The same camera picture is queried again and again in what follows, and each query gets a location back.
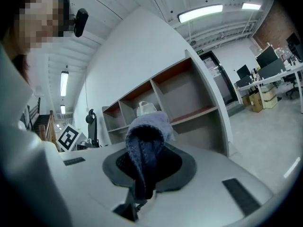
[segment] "white ceiling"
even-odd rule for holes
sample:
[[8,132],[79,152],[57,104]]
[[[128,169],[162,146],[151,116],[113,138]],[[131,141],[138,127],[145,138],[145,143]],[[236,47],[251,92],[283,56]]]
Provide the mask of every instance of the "white ceiling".
[[[66,105],[71,118],[86,67],[95,51],[106,41],[111,31],[137,7],[142,6],[153,12],[189,43],[193,48],[210,50],[224,44],[250,37],[258,29],[268,13],[273,0],[70,0],[74,12],[85,8],[89,13],[85,31],[80,38],[73,37],[63,48],[48,57],[48,79],[51,92],[51,108],[56,111],[57,120],[62,119],[60,105]],[[241,10],[243,2],[262,4],[260,11]],[[223,12],[205,16],[181,24],[177,15],[189,9],[212,4],[223,4]],[[60,97],[60,74],[70,73],[67,96]]]

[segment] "folded towel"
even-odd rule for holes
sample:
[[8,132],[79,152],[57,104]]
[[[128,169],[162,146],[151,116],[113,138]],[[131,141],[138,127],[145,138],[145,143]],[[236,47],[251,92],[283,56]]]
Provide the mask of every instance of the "folded towel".
[[172,126],[162,111],[142,115],[129,126],[126,150],[138,173],[136,191],[145,199],[152,197],[157,156],[171,136]]

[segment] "towel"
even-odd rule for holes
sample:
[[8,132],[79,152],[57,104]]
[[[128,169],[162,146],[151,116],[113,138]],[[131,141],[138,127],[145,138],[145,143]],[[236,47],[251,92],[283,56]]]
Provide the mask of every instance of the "towel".
[[135,190],[142,198],[152,197],[157,156],[171,136],[172,126],[162,111],[142,115],[129,126],[126,150],[138,174]]

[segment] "white plastic bag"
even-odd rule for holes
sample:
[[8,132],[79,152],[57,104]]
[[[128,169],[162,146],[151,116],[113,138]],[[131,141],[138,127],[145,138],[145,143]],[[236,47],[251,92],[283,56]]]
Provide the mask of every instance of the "white plastic bag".
[[142,101],[139,103],[139,107],[137,108],[137,117],[145,115],[145,114],[151,114],[156,112],[157,109],[152,103],[148,103],[146,101]]

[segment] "blue towel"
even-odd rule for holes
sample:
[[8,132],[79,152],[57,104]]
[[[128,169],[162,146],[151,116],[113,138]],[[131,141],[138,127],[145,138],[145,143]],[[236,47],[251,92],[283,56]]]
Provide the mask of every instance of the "blue towel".
[[142,115],[129,126],[126,150],[138,173],[136,191],[141,191],[145,199],[152,197],[157,156],[171,136],[172,126],[162,111]]

